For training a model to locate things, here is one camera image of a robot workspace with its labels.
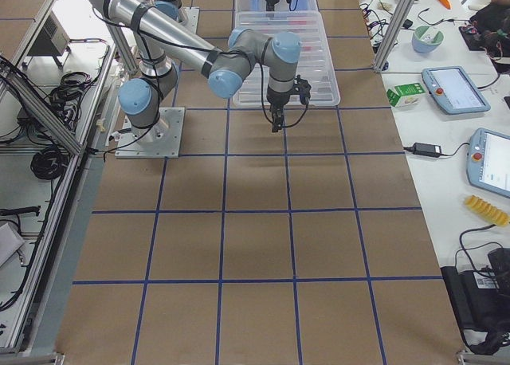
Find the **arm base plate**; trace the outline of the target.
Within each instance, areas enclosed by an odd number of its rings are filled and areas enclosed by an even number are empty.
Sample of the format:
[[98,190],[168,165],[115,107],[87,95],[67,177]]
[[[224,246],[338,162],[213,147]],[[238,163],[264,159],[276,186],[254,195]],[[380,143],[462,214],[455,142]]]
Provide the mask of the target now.
[[182,139],[185,108],[159,109],[159,121],[140,140],[144,131],[131,126],[131,121],[124,117],[123,128],[130,128],[117,139],[121,146],[115,150],[118,159],[158,159],[178,158]]
[[199,8],[182,6],[178,9],[177,22],[191,33],[197,33]]

